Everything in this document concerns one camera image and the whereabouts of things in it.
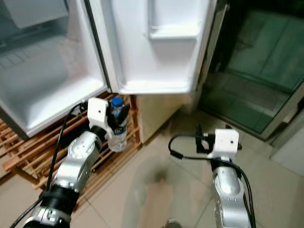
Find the black cable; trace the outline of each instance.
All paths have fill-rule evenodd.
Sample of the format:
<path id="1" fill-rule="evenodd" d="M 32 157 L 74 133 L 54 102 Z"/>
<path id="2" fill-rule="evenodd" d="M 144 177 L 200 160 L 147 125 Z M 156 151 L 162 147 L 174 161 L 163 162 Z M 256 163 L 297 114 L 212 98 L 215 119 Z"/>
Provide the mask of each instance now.
<path id="1" fill-rule="evenodd" d="M 59 150 L 59 146 L 60 146 L 60 141 L 61 141 L 61 137 L 63 135 L 63 131 L 64 131 L 65 127 L 66 127 L 67 121 L 68 121 L 70 115 L 72 114 L 72 112 L 78 106 L 80 106 L 82 104 L 83 103 L 76 104 L 73 108 L 71 108 L 71 110 L 66 115 L 65 120 L 64 120 L 64 122 L 62 124 L 61 130 L 59 132 L 58 140 L 57 140 L 57 143 L 56 143 L 56 147 L 55 147 L 52 163 L 51 163 L 51 166 L 50 166 L 50 169 L 49 169 L 49 173 L 48 173 L 48 179 L 47 179 L 48 182 L 47 182 L 47 187 L 46 187 L 47 190 L 49 190 L 51 182 L 52 182 L 52 179 L 53 179 L 53 171 L 54 171 L 54 166 L 55 166 L 55 163 L 56 163 L 56 158 L 57 158 L 57 154 L 58 154 L 58 150 Z"/>
<path id="2" fill-rule="evenodd" d="M 52 159 L 52 163 L 51 163 L 51 166 L 50 166 L 50 169 L 49 169 L 49 173 L 48 173 L 48 179 L 47 179 L 47 187 L 46 189 L 49 190 L 50 188 L 50 185 L 51 185 L 51 182 L 52 182 L 52 177 L 53 177 L 53 171 L 54 171 L 54 166 L 55 166 L 55 163 L 56 163 L 56 158 L 57 158 L 57 154 L 58 154 L 58 149 L 59 149 L 59 146 L 60 146 L 60 141 L 61 141 L 61 137 L 63 135 L 63 131 L 66 127 L 66 124 L 67 124 L 67 121 L 70 117 L 70 115 L 72 114 L 72 112 L 78 107 L 78 106 L 84 106 L 85 103 L 79 103 L 79 104 L 76 104 L 69 112 L 68 114 L 66 115 L 65 117 L 65 120 L 63 121 L 63 124 L 62 124 L 62 127 L 61 127 L 61 130 L 59 132 L 59 136 L 58 136 L 58 140 L 57 140 L 57 144 L 56 144 L 56 147 L 55 147 L 55 151 L 54 151 L 54 155 L 53 155 L 53 159 Z M 9 227 L 9 228 L 14 228 L 31 210 L 33 210 L 34 207 L 36 207 L 40 202 L 42 201 L 42 197 L 39 197 L 38 200 L 36 200 L 31 206 L 29 206 L 29 208 L 27 208 L 15 221 L 14 223 Z"/>
<path id="3" fill-rule="evenodd" d="M 174 139 L 178 138 L 178 137 L 194 137 L 194 138 L 201 138 L 202 140 L 205 140 L 207 139 L 206 136 L 200 136 L 200 135 L 196 135 L 196 134 L 191 134 L 191 133 L 179 133 L 179 134 L 176 134 L 174 135 L 170 141 L 169 141 L 169 144 L 168 144 L 168 149 L 170 151 L 170 154 L 178 159 L 188 159 L 188 160 L 207 160 L 207 161 L 217 161 L 217 162 L 221 162 L 221 163 L 224 163 L 226 165 L 228 165 L 229 167 L 232 167 L 234 169 L 236 169 L 237 171 L 239 171 L 243 178 L 244 178 L 244 181 L 246 183 L 246 187 L 247 187 L 247 190 L 248 190 L 248 198 L 249 198 L 249 210 L 250 212 L 248 213 L 248 216 L 249 216 L 249 221 L 250 221 L 250 224 L 251 224 L 251 227 L 252 228 L 256 228 L 256 217 L 255 217 L 255 213 L 254 213 L 254 207 L 253 207 L 253 198 L 252 198 L 252 191 L 251 191 L 251 187 L 250 187 L 250 183 L 249 183 L 249 180 L 245 174 L 245 172 L 237 165 L 233 164 L 232 162 L 230 161 L 225 161 L 225 160 L 222 160 L 222 159 L 217 159 L 217 158 L 206 158 L 206 157 L 191 157 L 191 156 L 184 156 L 183 154 L 175 151 L 175 150 L 172 150 L 171 149 L 171 144 L 173 142 Z"/>
<path id="4" fill-rule="evenodd" d="M 27 208 L 15 221 L 14 223 L 9 227 L 9 228 L 14 228 L 15 226 L 17 226 L 18 223 L 20 223 L 20 221 L 31 211 L 33 210 L 34 207 L 36 207 L 40 202 L 42 201 L 41 198 L 39 198 L 38 200 L 36 200 L 35 203 L 33 203 L 32 205 L 30 205 L 29 208 Z"/>

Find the refrigerator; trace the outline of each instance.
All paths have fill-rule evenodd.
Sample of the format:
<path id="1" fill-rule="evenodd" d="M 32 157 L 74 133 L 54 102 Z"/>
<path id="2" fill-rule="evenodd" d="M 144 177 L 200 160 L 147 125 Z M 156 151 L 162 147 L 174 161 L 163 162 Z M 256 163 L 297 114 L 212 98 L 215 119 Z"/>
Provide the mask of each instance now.
<path id="1" fill-rule="evenodd" d="M 226 10 L 216 0 L 0 0 L 0 118 L 27 139 L 105 91 L 195 100 Z"/>

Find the blue bottle cap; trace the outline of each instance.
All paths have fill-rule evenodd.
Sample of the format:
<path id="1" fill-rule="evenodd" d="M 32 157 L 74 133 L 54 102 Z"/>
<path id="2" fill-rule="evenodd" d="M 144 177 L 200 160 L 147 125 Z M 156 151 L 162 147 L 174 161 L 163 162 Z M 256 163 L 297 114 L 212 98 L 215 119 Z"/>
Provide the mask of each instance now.
<path id="1" fill-rule="evenodd" d="M 124 100 L 119 97 L 114 97 L 111 101 L 111 105 L 115 108 L 119 108 L 123 106 L 123 104 L 124 104 Z"/>

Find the plastic bottle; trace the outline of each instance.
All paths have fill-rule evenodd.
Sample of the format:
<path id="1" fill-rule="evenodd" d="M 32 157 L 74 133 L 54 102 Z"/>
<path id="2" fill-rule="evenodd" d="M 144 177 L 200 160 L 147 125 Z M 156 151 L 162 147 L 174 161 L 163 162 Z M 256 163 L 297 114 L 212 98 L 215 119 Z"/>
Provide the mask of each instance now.
<path id="1" fill-rule="evenodd" d="M 114 97 L 111 101 L 111 113 L 118 117 L 124 105 L 123 99 Z M 113 129 L 114 135 L 112 139 L 108 139 L 108 146 L 111 151 L 121 152 L 127 146 L 127 118 L 123 121 L 119 128 Z"/>

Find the wooden rack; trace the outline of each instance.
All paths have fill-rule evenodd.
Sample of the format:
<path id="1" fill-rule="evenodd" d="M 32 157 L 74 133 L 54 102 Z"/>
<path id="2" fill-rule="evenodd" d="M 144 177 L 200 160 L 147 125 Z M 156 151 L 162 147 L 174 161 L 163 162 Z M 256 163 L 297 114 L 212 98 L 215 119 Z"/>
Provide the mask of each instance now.
<path id="1" fill-rule="evenodd" d="M 109 100 L 113 96 L 113 94 L 104 93 L 100 95 L 100 98 Z M 130 104 L 131 106 L 127 125 L 127 149 L 123 152 L 115 153 L 108 148 L 107 142 L 103 144 L 99 158 L 92 167 L 88 184 L 84 193 L 80 196 L 78 204 L 81 204 L 85 197 L 93 194 L 101 184 L 113 176 L 141 147 L 135 97 L 126 95 L 122 96 L 122 99 L 125 104 Z M 67 122 L 63 135 L 86 123 L 88 123 L 88 119 L 86 112 L 83 112 Z M 48 180 L 49 168 L 61 124 L 62 120 L 28 141 L 24 141 L 9 127 L 4 127 L 6 124 L 1 122 L 0 146 L 4 146 L 5 149 L 0 156 L 8 155 L 10 157 L 2 165 L 3 168 L 7 172 L 14 172 L 30 181 L 35 189 L 44 189 Z M 62 148 L 58 151 L 53 177 L 66 155 L 67 148 Z"/>

